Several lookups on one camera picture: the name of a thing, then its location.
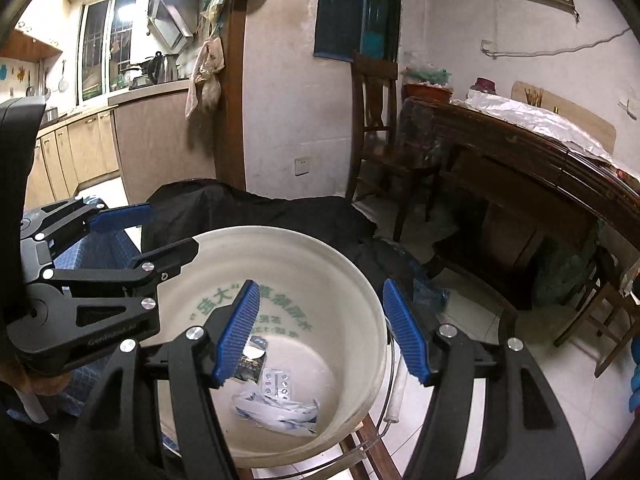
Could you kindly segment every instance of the kitchen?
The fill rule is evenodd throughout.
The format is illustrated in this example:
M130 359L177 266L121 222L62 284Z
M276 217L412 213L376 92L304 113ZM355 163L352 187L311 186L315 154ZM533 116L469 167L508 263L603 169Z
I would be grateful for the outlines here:
M120 177L129 203L215 178L185 104L209 0L32 0L0 50L0 102L43 95L25 208Z

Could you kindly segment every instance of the kitchen countertop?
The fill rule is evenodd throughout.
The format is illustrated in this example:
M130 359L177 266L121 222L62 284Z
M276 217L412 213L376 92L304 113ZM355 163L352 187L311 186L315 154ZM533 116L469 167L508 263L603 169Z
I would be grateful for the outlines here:
M181 79L180 81L171 81L170 83L161 83L158 85L145 86L144 88L138 88L136 90L129 90L128 92L109 97L108 103L110 105L121 105L131 101L137 101L138 99L147 99L162 94L184 91L189 88L189 81L189 79Z
M60 128L64 128L68 124L75 123L76 121L81 121L82 119L90 117L92 115L99 114L107 110L111 110L112 108L116 108L116 106L117 105L103 105L95 108L87 108L87 110L83 110L79 114L72 115L67 119L63 119L57 122L56 124L52 124L51 126L47 126L46 128L39 130L38 135L36 136L36 139L39 139L44 135L47 135L47 134L50 134L51 132L59 130Z

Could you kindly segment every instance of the metal pot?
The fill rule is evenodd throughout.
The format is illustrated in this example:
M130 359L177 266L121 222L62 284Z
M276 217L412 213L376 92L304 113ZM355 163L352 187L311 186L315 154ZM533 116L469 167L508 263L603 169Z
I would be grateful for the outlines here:
M178 65L175 62L177 57L178 54L156 52L156 56L149 62L146 69L146 73L154 85L178 79Z

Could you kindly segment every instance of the cutting board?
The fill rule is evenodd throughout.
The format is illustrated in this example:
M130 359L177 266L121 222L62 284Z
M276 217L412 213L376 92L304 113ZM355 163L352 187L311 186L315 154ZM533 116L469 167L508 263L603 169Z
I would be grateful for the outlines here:
M511 88L511 99L521 103L526 103L527 96L525 94L525 89L540 91L540 88L537 86L523 83L522 81L516 81ZM613 147L616 143L616 129L612 124L607 123L607 121L598 117L596 114L593 114L587 109L582 108L567 99L563 99L556 94L543 90L541 108L553 111L556 106L558 107L558 115L561 115L565 119L569 119L573 124L580 126L591 137L597 139L605 150L609 153L613 153Z

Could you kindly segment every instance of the wall socket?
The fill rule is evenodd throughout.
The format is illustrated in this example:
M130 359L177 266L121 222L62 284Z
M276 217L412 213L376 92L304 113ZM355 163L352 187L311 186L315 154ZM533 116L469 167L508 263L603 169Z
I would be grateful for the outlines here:
M311 157L300 156L294 161L296 176L307 174L311 170Z

